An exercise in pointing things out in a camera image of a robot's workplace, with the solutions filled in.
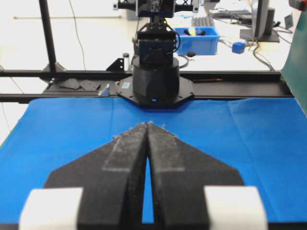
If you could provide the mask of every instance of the green panel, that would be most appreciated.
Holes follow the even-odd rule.
[[[307,113],[307,15],[302,12],[293,38],[283,76]]]

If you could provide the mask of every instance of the black cylindrical base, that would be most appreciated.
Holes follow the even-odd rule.
[[[179,62],[174,58],[172,66],[148,68],[133,61],[133,92],[142,104],[166,104],[179,93]]]

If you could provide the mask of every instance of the black mounting plate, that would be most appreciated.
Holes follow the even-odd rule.
[[[151,104],[142,104],[133,92],[133,77],[128,77],[118,83],[117,94],[123,98],[136,103],[141,107],[149,108],[177,108],[183,102],[194,97],[193,82],[191,80],[180,77],[179,94],[177,98],[170,103],[152,102]]]

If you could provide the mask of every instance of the blue object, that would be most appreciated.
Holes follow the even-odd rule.
[[[232,52],[236,54],[243,54],[245,50],[245,42],[235,42],[232,45]]]
[[[188,27],[175,28],[181,38],[181,45],[177,51],[178,54],[186,55],[189,51],[193,51],[196,55],[215,55],[220,36],[214,27],[195,27],[196,34],[200,34],[203,31],[206,32],[206,35],[197,36],[186,35],[184,31],[188,29]]]
[[[307,119],[293,98],[190,101],[146,110],[120,98],[39,99],[0,149],[0,223],[16,223],[50,172],[152,121],[237,168],[257,186],[269,222],[307,221]],[[153,222],[147,167],[143,222]]]

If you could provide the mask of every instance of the white tape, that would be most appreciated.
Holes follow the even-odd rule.
[[[267,230],[260,195],[255,187],[205,186],[210,230]]]
[[[19,221],[19,230],[77,230],[82,188],[34,189]]]

